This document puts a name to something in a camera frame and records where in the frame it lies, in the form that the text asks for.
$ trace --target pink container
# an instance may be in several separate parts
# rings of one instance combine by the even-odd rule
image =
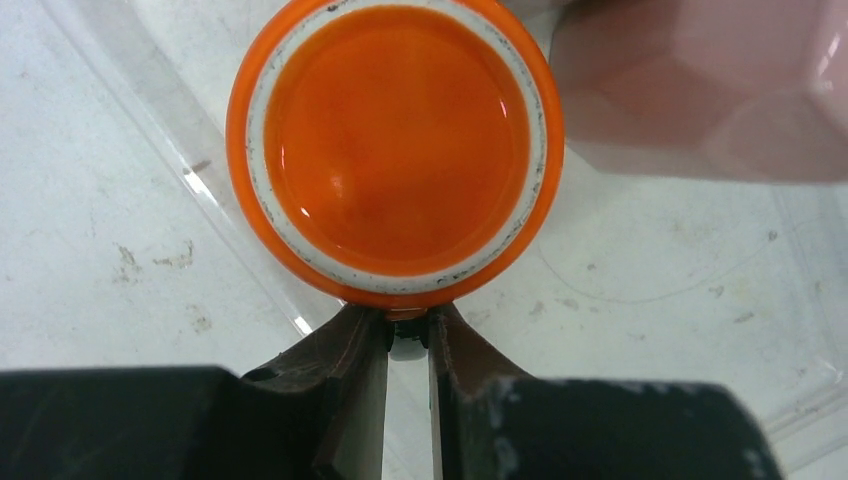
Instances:
[[[620,173],[846,180],[846,33],[848,0],[578,2],[551,49],[568,144]]]

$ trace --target orange mug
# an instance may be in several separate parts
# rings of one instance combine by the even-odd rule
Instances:
[[[226,138],[275,257],[385,309],[449,302],[509,266],[564,154],[545,58],[492,0],[294,0],[245,56]]]

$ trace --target clear plastic tray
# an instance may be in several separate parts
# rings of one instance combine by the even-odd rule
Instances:
[[[227,174],[230,87],[281,2],[42,3],[293,327],[332,316],[254,238]],[[545,51],[556,18],[524,19]],[[848,444],[848,187],[621,177],[567,152],[536,241],[457,303],[540,376],[728,385],[787,472]],[[387,478],[432,478],[426,375],[391,366]]]

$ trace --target orange rim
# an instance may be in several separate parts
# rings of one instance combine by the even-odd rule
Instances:
[[[383,308],[428,307],[449,302],[487,283],[506,269],[532,241],[550,210],[562,171],[564,138],[562,114],[556,87],[547,63],[535,41],[521,23],[491,0],[457,0],[492,23],[521,54],[536,84],[545,112],[547,150],[545,172],[536,203],[515,239],[488,265],[447,287],[409,295],[371,292],[341,284],[314,270],[280,238],[265,217],[248,171],[246,126],[250,101],[261,71],[288,32],[307,15],[335,0],[295,0],[265,26],[248,50],[236,76],[227,112],[227,157],[236,197],[245,216],[263,244],[289,270],[314,287],[344,300]]]

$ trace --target orange ceramic surface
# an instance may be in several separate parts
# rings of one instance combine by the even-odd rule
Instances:
[[[330,3],[293,1],[245,57],[227,118],[236,195],[267,248],[327,293],[385,308],[453,300],[512,263],[553,201],[564,132],[547,64],[520,22],[496,2],[458,2],[509,39],[539,90],[547,165],[538,199],[509,246],[457,283],[409,295],[353,288],[314,270],[277,235],[247,168],[247,117],[263,65],[287,32]],[[453,19],[414,7],[372,7],[319,30],[283,68],[263,120],[266,152],[276,152],[266,154],[268,172],[290,221],[325,254],[384,275],[432,272],[478,250],[509,217],[528,165],[531,133],[506,66]]]
[[[287,216],[356,269],[439,271],[495,236],[527,172],[527,111],[508,67],[452,18],[372,7],[286,63],[265,155]]]

